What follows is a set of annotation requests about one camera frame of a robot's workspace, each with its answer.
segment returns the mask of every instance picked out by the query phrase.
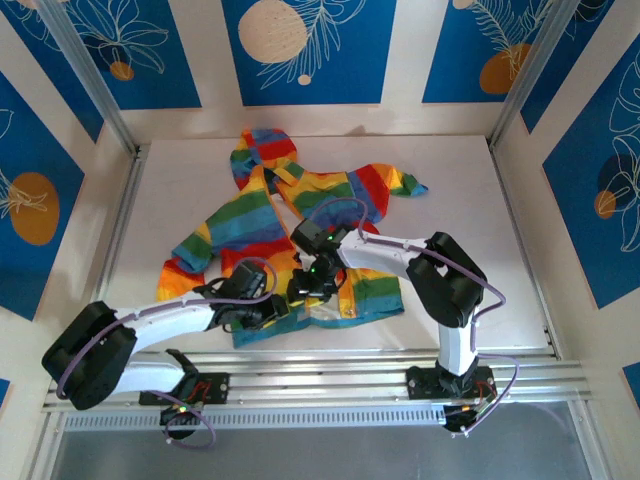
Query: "black bracket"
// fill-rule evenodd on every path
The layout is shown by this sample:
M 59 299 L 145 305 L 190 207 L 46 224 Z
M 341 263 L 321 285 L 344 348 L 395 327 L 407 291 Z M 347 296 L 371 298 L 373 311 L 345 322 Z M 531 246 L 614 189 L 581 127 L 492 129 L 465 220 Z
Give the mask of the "black bracket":
M 176 393 L 175 396 L 198 410 L 202 410 L 205 405 L 224 405 L 227 403 L 227 395 L 229 394 L 229 378 L 228 373 L 198 373 L 195 383 L 191 383 L 191 390 L 185 391 L 183 388 L 181 393 Z M 172 405 L 170 401 L 151 392 L 141 392 L 139 403 L 151 406 L 169 405 L 168 408 L 160 412 L 161 426 L 198 425 L 200 423 L 188 410 L 179 405 Z M 194 432 L 195 430 L 169 430 L 168 435 L 176 440 L 182 440 Z
M 193 389 L 180 395 L 180 399 L 189 405 L 224 405 L 229 394 L 230 377 L 228 373 L 199 373 Z M 171 405 L 170 401 L 150 392 L 141 392 L 138 402 L 145 406 Z
M 459 395 L 453 395 L 441 385 L 441 371 L 438 368 L 411 367 L 406 372 L 409 400 L 442 400 L 446 398 L 472 400 L 481 397 L 478 383 L 493 384 L 490 367 L 476 367 L 469 379 L 469 388 Z

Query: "white wall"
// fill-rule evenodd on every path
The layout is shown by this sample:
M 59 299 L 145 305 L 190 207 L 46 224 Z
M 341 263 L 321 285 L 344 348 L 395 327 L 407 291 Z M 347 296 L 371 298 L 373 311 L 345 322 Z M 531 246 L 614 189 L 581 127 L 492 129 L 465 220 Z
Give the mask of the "white wall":
M 292 136 L 487 134 L 502 103 L 423 105 L 448 0 L 398 0 L 380 105 L 244 108 L 220 0 L 170 0 L 202 109 L 126 111 L 141 143 L 236 137 L 243 128 Z
M 640 33 L 640 2 L 616 0 L 531 136 L 520 118 L 498 146 L 533 268 L 564 354 L 582 361 L 620 473 L 640 472 L 640 412 L 622 367 L 640 360 L 640 289 L 598 310 L 542 164 Z
M 94 145 L 1 14 L 0 45 L 0 71 L 85 173 L 34 321 L 0 307 L 0 378 L 11 381 L 0 411 L 0 476 L 13 480 L 22 470 L 51 381 L 40 360 L 87 300 L 87 287 L 98 273 L 99 239 L 128 159 L 107 128 Z

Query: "metal rail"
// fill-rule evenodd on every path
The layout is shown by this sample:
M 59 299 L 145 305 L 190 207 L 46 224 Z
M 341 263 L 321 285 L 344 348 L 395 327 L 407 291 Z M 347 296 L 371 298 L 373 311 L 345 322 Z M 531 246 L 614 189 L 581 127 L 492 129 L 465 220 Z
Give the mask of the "metal rail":
M 231 375 L 226 406 L 215 408 L 350 407 L 398 405 L 410 401 L 405 372 L 412 366 L 433 367 L 437 351 L 401 352 L 250 352 L 191 354 L 201 372 Z M 540 354 L 518 356 L 518 382 L 507 401 L 550 402 L 587 400 L 591 392 L 579 362 L 557 361 Z M 513 375 L 505 360 L 483 362 L 494 371 L 498 391 Z M 137 404 L 138 395 L 121 394 L 108 398 L 92 412 L 158 410 Z M 424 405 L 455 405 L 457 401 L 421 401 Z M 66 400 L 55 395 L 55 385 L 47 393 L 44 411 L 73 411 Z

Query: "wire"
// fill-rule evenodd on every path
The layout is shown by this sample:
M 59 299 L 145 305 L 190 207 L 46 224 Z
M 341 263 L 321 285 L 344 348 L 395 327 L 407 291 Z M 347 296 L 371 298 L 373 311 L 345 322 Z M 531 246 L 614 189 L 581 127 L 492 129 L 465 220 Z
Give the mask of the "wire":
M 329 200 L 328 202 L 324 202 L 322 205 L 320 205 L 318 208 L 316 208 L 313 211 L 313 213 L 309 216 L 309 220 L 313 220 L 318 215 L 318 213 L 320 213 L 329 205 L 333 205 L 334 203 L 338 203 L 338 202 L 355 202 L 362 206 L 364 212 L 362 213 L 362 218 L 360 218 L 360 222 L 358 223 L 358 234 L 360 235 L 360 238 L 363 238 L 362 229 L 364 228 L 364 222 L 367 220 L 367 217 L 369 216 L 369 206 L 359 198 L 341 197 L 341 198 L 334 198 L 333 200 Z
M 271 265 L 264 258 L 260 258 L 260 257 L 245 257 L 245 258 L 239 260 L 233 266 L 233 270 L 238 268 L 238 265 L 240 265 L 241 263 L 248 262 L 248 261 L 262 263 L 265 267 L 267 267 L 271 271 L 271 274 L 273 275 L 273 285 L 271 286 L 271 289 L 267 293 L 265 293 L 264 295 L 261 295 L 259 297 L 251 298 L 251 299 L 238 299 L 238 298 L 202 298 L 202 299 L 199 299 L 199 298 L 196 298 L 196 299 L 191 299 L 191 300 L 179 300 L 179 301 L 175 301 L 175 302 L 164 303 L 162 305 L 157 305 L 157 306 L 154 306 L 154 307 L 149 307 L 149 308 L 146 308 L 144 310 L 141 310 L 139 313 L 133 312 L 133 313 L 130 313 L 129 315 L 125 315 L 124 317 L 116 320 L 113 323 L 110 323 L 109 325 L 104 327 L 102 330 L 100 330 L 93 338 L 91 338 L 91 340 L 89 340 L 80 349 L 80 351 L 76 354 L 76 356 L 73 358 L 73 360 L 71 360 L 71 362 L 69 362 L 69 365 L 67 366 L 65 371 L 62 373 L 62 376 L 60 377 L 60 380 L 58 381 L 58 388 L 56 389 L 57 397 L 60 398 L 61 400 L 64 400 L 64 399 L 67 398 L 66 394 L 64 393 L 64 387 L 65 387 L 67 381 L 69 380 L 69 377 L 71 376 L 71 374 L 75 370 L 75 368 L 82 361 L 82 359 L 89 352 L 89 350 L 91 350 L 96 344 L 98 344 L 100 341 L 102 341 L 106 337 L 106 335 L 108 333 L 110 333 L 112 330 L 114 330 L 115 328 L 119 327 L 120 325 L 124 325 L 124 324 L 126 324 L 128 322 L 131 322 L 131 321 L 134 321 L 134 320 L 140 320 L 140 319 L 144 318 L 147 315 L 152 315 L 152 314 L 155 314 L 155 313 L 164 312 L 166 310 L 173 310 L 173 309 L 176 309 L 176 308 L 186 308 L 186 307 L 196 306 L 196 305 L 214 305 L 214 304 L 217 304 L 217 303 L 230 303 L 230 304 L 234 304 L 234 305 L 253 305 L 253 304 L 256 304 L 256 303 L 260 303 L 260 302 L 268 299 L 269 297 L 271 297 L 271 295 L 273 295 L 273 293 L 276 290 L 276 285 L 278 284 L 278 278 L 277 278 L 276 269 L 273 267 L 273 265 Z M 187 410 L 189 410 L 190 413 L 192 413 L 196 418 L 198 418 L 202 423 L 204 423 L 207 426 L 207 428 L 211 431 L 213 442 L 211 444 L 203 446 L 203 447 L 196 446 L 195 447 L 196 449 L 209 448 L 209 447 L 213 446 L 213 443 L 215 442 L 215 431 L 214 431 L 213 426 L 211 425 L 211 423 L 209 421 L 207 421 L 204 418 L 204 416 L 202 416 L 200 413 L 196 413 L 196 410 L 192 409 L 190 406 L 188 406 L 187 404 L 185 404 L 181 400 L 176 399 L 175 397 L 172 397 L 171 395 L 169 395 L 167 393 L 155 392 L 155 391 L 153 393 L 158 395 L 159 397 L 162 397 L 162 398 L 165 398 L 165 399 L 169 400 L 170 402 L 174 402 L 174 403 L 176 403 L 178 405 L 186 407 Z M 193 445 L 182 444 L 182 442 L 173 441 L 172 444 L 176 445 L 176 446 L 179 446 L 179 447 L 184 447 L 184 448 L 188 448 L 188 449 L 194 449 Z
M 429 250 L 427 248 L 424 247 L 419 247 L 416 245 L 406 245 L 404 243 L 395 241 L 395 240 L 389 240 L 389 239 L 382 239 L 382 238 L 375 238 L 375 237 L 371 237 L 370 235 L 366 235 L 363 232 L 363 226 L 364 226 L 364 222 L 367 219 L 368 215 L 369 215 L 369 207 L 368 205 L 360 200 L 359 198 L 355 198 L 355 197 L 344 197 L 344 198 L 335 198 L 333 200 L 329 200 L 328 202 L 323 203 L 322 205 L 320 205 L 309 217 L 309 219 L 313 219 L 319 211 L 321 211 L 322 209 L 324 209 L 325 207 L 333 204 L 333 203 L 337 203 L 340 201 L 350 201 L 350 202 L 355 202 L 359 205 L 362 206 L 363 209 L 363 214 L 362 217 L 360 218 L 360 222 L 358 223 L 358 235 L 360 236 L 360 238 L 365 242 L 365 243 L 373 243 L 376 245 L 384 245 L 387 247 L 395 247 L 395 248 L 400 248 L 400 249 L 405 249 L 408 248 L 410 251 L 413 252 L 418 252 L 418 253 L 423 253 L 431 258 L 435 258 L 436 260 L 438 260 L 439 262 L 444 263 L 445 265 L 447 265 L 450 268 L 453 268 L 454 270 L 457 270 L 458 272 L 462 273 L 463 275 L 465 275 L 466 277 L 468 277 L 469 279 L 473 280 L 474 282 L 476 282 L 478 285 L 480 285 L 482 288 L 489 290 L 491 293 L 493 293 L 497 298 L 498 301 L 496 303 L 493 303 L 491 305 L 489 305 L 488 307 L 483 308 L 482 310 L 480 310 L 479 312 L 474 312 L 474 314 L 471 317 L 471 351 L 475 352 L 476 351 L 476 345 L 475 345 L 475 341 L 476 341 L 476 328 L 477 328 L 477 322 L 478 319 L 480 317 L 482 317 L 483 315 L 486 315 L 487 313 L 491 312 L 492 310 L 496 310 L 500 307 L 502 307 L 503 305 L 505 305 L 507 303 L 507 298 L 504 296 L 504 294 L 498 290 L 497 288 L 495 288 L 493 285 L 491 285 L 489 282 L 487 282 L 485 279 L 479 277 L 478 275 L 476 275 L 475 273 L 473 273 L 472 271 L 468 270 L 467 268 L 464 268 L 462 265 L 459 265 L 458 263 L 448 259 L 447 257 L 439 254 L 438 252 L 434 252 L 433 250 Z M 496 400 L 492 403 L 492 405 L 487 409 L 487 411 L 482 415 L 482 417 L 480 417 L 479 419 L 476 420 L 476 422 L 471 425 L 465 432 L 461 432 L 460 434 L 464 434 L 465 436 L 469 435 L 478 425 L 480 425 L 495 409 L 496 407 L 500 404 L 500 402 L 502 402 L 502 400 L 509 394 L 509 391 L 511 390 L 511 387 L 513 386 L 513 384 L 516 382 L 517 378 L 518 378 L 518 373 L 520 372 L 520 363 L 518 362 L 517 359 L 509 357 L 509 356 L 505 356 L 505 355 L 483 355 L 483 354 L 478 354 L 478 358 L 484 358 L 484 359 L 489 359 L 489 358 L 500 358 L 500 359 L 506 359 L 506 360 L 510 360 L 513 362 L 513 364 L 515 365 L 515 370 L 513 373 L 513 377 L 511 378 L 511 380 L 509 381 L 509 383 L 507 384 L 506 388 L 504 389 L 504 391 L 496 398 Z
M 494 395 L 498 395 L 498 391 L 496 390 L 496 387 L 493 385 L 489 385 L 487 382 L 485 382 L 484 380 L 480 380 L 479 382 L 476 382 L 476 384 L 478 385 L 486 385 L 489 388 L 489 391 L 491 393 L 493 393 Z
M 478 399 L 478 404 L 482 403 L 482 399 L 484 398 L 484 392 L 482 391 L 482 385 L 480 384 L 480 382 L 476 382 L 476 385 L 478 387 L 478 390 L 480 391 L 480 398 Z

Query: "orange circle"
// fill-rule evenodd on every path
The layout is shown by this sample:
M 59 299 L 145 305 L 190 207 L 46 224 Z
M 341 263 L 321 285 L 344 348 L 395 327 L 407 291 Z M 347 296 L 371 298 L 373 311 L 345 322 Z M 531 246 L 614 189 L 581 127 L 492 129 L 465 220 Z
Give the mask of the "orange circle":
M 111 72 L 111 75 L 123 82 L 128 82 L 133 79 L 133 68 L 131 68 L 128 63 L 113 62 L 109 66 L 109 71 Z
M 308 40 L 303 18 L 281 0 L 255 2 L 242 15 L 238 36 L 245 52 L 261 63 L 289 61 L 302 51 Z
M 596 195 L 594 207 L 598 216 L 603 220 L 611 218 L 616 213 L 616 196 L 608 190 L 603 190 Z
M 46 245 L 56 233 L 60 219 L 60 203 L 56 187 L 44 175 L 31 172 L 18 175 L 11 187 L 9 195 L 14 199 L 25 193 L 29 196 L 26 197 L 27 200 L 34 201 L 37 197 L 46 194 L 44 199 L 38 202 L 39 208 L 31 207 L 22 201 L 9 212 L 13 229 L 20 238 L 31 245 Z
M 531 45 L 521 43 L 514 45 L 509 51 L 499 52 L 491 57 L 480 72 L 482 91 L 493 95 L 508 93 L 525 58 L 529 55 L 529 50 Z

